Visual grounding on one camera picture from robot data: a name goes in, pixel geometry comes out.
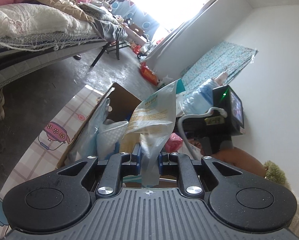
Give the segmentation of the person right hand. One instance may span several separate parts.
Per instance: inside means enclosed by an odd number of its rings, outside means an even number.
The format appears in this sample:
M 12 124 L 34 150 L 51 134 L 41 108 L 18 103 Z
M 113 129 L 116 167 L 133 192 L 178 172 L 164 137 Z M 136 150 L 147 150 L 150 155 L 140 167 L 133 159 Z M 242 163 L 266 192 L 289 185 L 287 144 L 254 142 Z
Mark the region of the person right hand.
M 252 155 L 237 147 L 220 150 L 212 156 L 220 161 L 231 164 L 257 176 L 263 178 L 266 176 L 267 170 L 265 169 L 264 165 Z

